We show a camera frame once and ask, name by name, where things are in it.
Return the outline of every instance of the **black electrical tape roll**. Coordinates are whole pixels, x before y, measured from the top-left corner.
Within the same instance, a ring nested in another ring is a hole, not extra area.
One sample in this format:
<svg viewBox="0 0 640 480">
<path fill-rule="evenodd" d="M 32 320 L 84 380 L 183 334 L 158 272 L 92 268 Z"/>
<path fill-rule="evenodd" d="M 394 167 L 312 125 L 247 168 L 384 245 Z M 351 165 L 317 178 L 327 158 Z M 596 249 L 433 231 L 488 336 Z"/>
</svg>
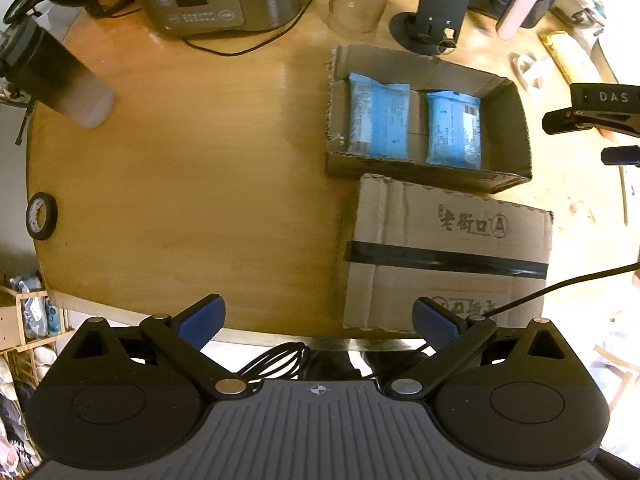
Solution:
<svg viewBox="0 0 640 480">
<path fill-rule="evenodd" d="M 42 225 L 38 222 L 38 213 L 45 208 L 45 217 Z M 56 228 L 58 221 L 58 204 L 49 193 L 36 193 L 29 200 L 27 206 L 26 224 L 29 236 L 34 240 L 46 240 Z"/>
</svg>

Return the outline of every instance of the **power cord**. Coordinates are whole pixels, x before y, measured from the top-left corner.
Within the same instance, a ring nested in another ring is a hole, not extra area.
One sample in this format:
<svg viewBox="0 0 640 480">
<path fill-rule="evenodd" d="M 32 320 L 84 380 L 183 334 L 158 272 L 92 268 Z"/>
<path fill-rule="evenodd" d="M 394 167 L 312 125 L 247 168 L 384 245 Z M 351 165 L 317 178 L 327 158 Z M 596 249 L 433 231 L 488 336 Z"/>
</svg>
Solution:
<svg viewBox="0 0 640 480">
<path fill-rule="evenodd" d="M 252 46 L 251 48 L 241 50 L 239 52 L 220 52 L 219 50 L 213 50 L 211 48 L 206 48 L 204 46 L 199 46 L 194 43 L 191 43 L 191 41 L 187 40 L 186 38 L 182 38 L 182 40 L 184 41 L 185 44 L 187 44 L 187 46 L 190 46 L 191 48 L 195 48 L 196 50 L 201 50 L 203 52 L 209 52 L 210 54 L 216 54 L 216 56 L 224 56 L 224 57 L 242 56 L 243 54 L 248 54 L 250 52 L 253 52 L 254 50 L 258 50 L 259 48 L 262 48 L 270 43 L 273 43 L 273 41 L 276 41 L 278 38 L 281 38 L 282 36 L 284 36 L 287 32 L 289 32 L 293 27 L 295 27 L 298 24 L 298 22 L 302 19 L 302 16 L 305 15 L 306 10 L 311 6 L 311 3 L 313 3 L 313 0 L 309 0 L 306 3 L 303 9 L 296 16 L 296 19 L 293 20 L 293 23 L 289 25 L 289 27 L 280 31 L 279 33 L 277 33 L 275 36 L 272 36 L 268 40 L 265 40 L 262 43 L 258 43 L 257 45 Z"/>
<path fill-rule="evenodd" d="M 511 310 L 512 308 L 516 308 L 521 304 L 528 303 L 529 301 L 536 300 L 540 296 L 544 296 L 550 292 L 558 290 L 559 288 L 563 288 L 568 285 L 575 285 L 576 283 L 589 282 L 591 280 L 598 280 L 600 278 L 608 278 L 609 276 L 615 276 L 617 274 L 624 274 L 625 272 L 633 272 L 635 270 L 640 270 L 640 262 L 626 265 L 623 267 L 617 267 L 615 269 L 609 270 L 601 270 L 600 272 L 594 272 L 592 274 L 585 274 L 583 276 L 577 276 L 576 278 L 570 278 L 568 280 L 564 280 L 564 282 L 556 283 L 555 285 L 550 285 L 545 288 L 541 288 L 537 292 L 529 294 L 524 298 L 520 298 L 519 300 L 511 301 L 511 303 L 507 303 L 504 306 L 499 306 L 498 308 L 494 308 L 482 314 L 485 317 L 497 316 L 507 310 Z"/>
<path fill-rule="evenodd" d="M 29 101 L 29 107 L 24 111 L 24 117 L 22 118 L 22 123 L 20 124 L 20 131 L 18 132 L 18 136 L 15 138 L 15 145 L 20 146 L 22 144 L 22 136 L 24 135 L 24 129 L 27 126 L 27 122 L 29 121 L 29 117 L 33 114 L 33 109 L 35 108 L 35 101 L 33 97 Z"/>
<path fill-rule="evenodd" d="M 124 16 L 129 16 L 130 14 L 135 14 L 136 12 L 140 12 L 142 9 L 130 10 L 129 12 L 123 12 L 122 14 L 114 14 L 113 16 L 107 16 L 107 18 L 111 18 L 115 20 L 116 18 L 122 18 Z"/>
<path fill-rule="evenodd" d="M 425 343 L 424 345 L 416 348 L 415 350 L 411 350 L 411 354 L 418 354 L 420 352 L 422 352 L 423 350 L 426 350 L 429 346 L 431 346 L 429 343 Z M 389 367 L 389 368 L 385 368 L 384 370 L 380 370 L 379 372 L 373 372 L 369 375 L 365 375 L 362 378 L 363 379 L 373 379 L 377 376 L 384 376 L 386 374 L 388 374 L 389 372 L 392 372 L 394 370 L 396 370 L 397 366 L 393 366 L 393 367 Z"/>
<path fill-rule="evenodd" d="M 283 360 L 286 360 L 286 362 L 273 368 Z M 267 378 L 292 379 L 301 369 L 305 368 L 308 360 L 309 347 L 307 345 L 301 342 L 283 343 L 269 348 L 266 352 L 249 362 L 238 372 L 238 375 L 248 383 Z"/>
<path fill-rule="evenodd" d="M 107 11 L 105 11 L 105 15 L 104 15 L 104 17 L 105 17 L 105 18 L 112 18 L 112 19 L 115 19 L 115 18 L 122 18 L 122 17 L 124 17 L 124 16 L 129 16 L 130 14 L 135 14 L 136 12 L 140 12 L 140 10 L 141 10 L 141 9 L 130 10 L 129 12 L 123 12 L 122 14 L 114 14 L 114 15 L 109 14 L 109 11 L 107 10 Z"/>
</svg>

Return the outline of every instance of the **control panel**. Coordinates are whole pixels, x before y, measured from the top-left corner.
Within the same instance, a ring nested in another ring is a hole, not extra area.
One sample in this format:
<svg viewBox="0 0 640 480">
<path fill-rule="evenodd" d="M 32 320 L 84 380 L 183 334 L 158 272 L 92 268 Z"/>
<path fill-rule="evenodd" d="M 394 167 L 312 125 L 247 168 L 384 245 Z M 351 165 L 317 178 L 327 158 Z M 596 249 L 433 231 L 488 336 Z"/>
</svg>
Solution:
<svg viewBox="0 0 640 480">
<path fill-rule="evenodd" d="M 244 23 L 240 0 L 151 0 L 151 3 L 164 30 L 188 28 L 197 34 Z"/>
</svg>

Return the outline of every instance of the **open cardboard box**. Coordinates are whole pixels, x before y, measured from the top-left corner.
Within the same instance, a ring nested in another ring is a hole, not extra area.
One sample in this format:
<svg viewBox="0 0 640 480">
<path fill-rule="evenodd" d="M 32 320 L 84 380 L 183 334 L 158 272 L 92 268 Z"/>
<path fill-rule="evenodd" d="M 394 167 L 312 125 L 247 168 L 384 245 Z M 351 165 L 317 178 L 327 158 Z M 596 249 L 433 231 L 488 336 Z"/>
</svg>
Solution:
<svg viewBox="0 0 640 480">
<path fill-rule="evenodd" d="M 347 153 L 351 72 L 383 84 L 411 85 L 408 159 Z M 429 125 L 424 93 L 431 90 L 453 90 L 481 99 L 480 170 L 427 164 Z M 334 50 L 326 151 L 327 173 L 338 177 L 359 178 L 364 173 L 377 173 L 417 184 L 487 193 L 497 193 L 532 178 L 529 131 L 513 81 L 438 58 L 363 44 L 339 45 Z"/>
</svg>

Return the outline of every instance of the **blue snack bag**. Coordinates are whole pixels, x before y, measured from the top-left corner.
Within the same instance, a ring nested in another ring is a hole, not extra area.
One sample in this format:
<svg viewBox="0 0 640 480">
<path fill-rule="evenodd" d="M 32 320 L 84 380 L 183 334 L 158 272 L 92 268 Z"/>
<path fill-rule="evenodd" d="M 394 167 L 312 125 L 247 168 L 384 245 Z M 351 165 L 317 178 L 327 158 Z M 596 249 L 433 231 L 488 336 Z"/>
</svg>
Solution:
<svg viewBox="0 0 640 480">
<path fill-rule="evenodd" d="M 427 162 L 480 169 L 480 99 L 453 91 L 427 93 Z"/>
<path fill-rule="evenodd" d="M 409 90 L 406 83 L 381 84 L 351 73 L 349 153 L 407 158 Z"/>
</svg>

